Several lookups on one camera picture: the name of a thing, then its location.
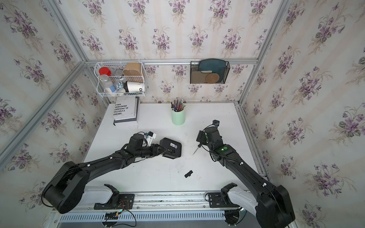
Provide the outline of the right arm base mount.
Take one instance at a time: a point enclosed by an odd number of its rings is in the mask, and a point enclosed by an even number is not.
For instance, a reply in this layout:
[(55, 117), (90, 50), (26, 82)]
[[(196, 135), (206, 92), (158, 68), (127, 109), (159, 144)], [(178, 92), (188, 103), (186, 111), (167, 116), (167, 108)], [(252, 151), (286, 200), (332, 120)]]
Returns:
[(209, 203), (210, 208), (240, 208), (239, 205), (231, 202), (228, 192), (237, 187), (237, 184), (230, 183), (224, 186), (220, 192), (208, 192), (204, 199)]

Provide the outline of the black handled screwdriver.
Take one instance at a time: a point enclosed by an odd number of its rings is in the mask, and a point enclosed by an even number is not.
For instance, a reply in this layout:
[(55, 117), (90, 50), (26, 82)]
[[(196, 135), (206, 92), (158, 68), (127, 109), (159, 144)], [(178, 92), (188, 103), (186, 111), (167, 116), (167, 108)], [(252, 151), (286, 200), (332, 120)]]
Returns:
[(201, 143), (199, 143), (198, 144), (198, 146), (197, 146), (197, 148), (196, 148), (196, 150), (193, 152), (193, 156), (195, 155), (195, 153), (201, 148), (201, 146), (202, 146), (202, 144)]

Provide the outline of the black battery cover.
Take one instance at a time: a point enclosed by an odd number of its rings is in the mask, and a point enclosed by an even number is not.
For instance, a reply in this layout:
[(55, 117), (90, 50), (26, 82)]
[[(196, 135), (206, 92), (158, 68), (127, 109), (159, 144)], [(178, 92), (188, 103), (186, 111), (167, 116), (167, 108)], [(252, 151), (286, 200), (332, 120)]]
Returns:
[(185, 178), (188, 178), (188, 177), (190, 177), (191, 175), (193, 174), (193, 171), (189, 171), (187, 174), (185, 174), (184, 176), (185, 176)]

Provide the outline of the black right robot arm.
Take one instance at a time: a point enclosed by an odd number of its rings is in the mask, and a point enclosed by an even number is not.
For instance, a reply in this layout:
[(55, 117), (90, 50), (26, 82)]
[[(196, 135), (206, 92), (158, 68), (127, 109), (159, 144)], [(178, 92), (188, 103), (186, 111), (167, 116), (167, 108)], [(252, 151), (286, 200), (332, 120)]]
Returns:
[(224, 144), (216, 126), (199, 131), (197, 142), (207, 146), (212, 158), (227, 168), (248, 188), (243, 191), (235, 183), (221, 189), (225, 202), (238, 205), (255, 215), (262, 228), (285, 228), (296, 217), (289, 192), (275, 186), (254, 171), (229, 144)]

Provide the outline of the black square alarm clock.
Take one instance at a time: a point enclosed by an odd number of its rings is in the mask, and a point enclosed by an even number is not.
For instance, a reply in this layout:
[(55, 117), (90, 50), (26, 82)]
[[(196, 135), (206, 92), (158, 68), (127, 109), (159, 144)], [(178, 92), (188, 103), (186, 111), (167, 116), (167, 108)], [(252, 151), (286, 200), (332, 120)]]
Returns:
[(166, 151), (162, 153), (163, 157), (170, 159), (181, 157), (182, 144), (180, 142), (165, 137), (160, 140), (159, 145), (166, 149)]

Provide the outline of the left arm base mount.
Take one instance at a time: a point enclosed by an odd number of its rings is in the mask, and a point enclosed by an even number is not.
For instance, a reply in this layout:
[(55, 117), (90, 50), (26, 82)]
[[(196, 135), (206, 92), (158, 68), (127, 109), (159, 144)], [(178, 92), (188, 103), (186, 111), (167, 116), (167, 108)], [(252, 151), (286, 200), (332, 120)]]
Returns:
[(129, 210), (133, 208), (135, 194), (120, 193), (117, 188), (110, 184), (104, 184), (103, 188), (110, 192), (110, 197), (105, 203), (95, 203), (94, 210)]

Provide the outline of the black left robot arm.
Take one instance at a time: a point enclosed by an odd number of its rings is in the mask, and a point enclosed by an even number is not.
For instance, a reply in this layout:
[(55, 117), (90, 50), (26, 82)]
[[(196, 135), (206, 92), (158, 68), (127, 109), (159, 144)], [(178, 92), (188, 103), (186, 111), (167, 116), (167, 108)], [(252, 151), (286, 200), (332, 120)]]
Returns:
[(142, 134), (134, 134), (129, 143), (120, 150), (101, 159), (84, 163), (69, 161), (59, 169), (41, 194), (41, 202), (65, 214), (81, 201), (85, 186), (93, 179), (114, 170), (123, 169), (136, 162), (136, 158), (153, 158), (164, 154), (167, 149), (152, 143), (144, 146), (147, 139)]

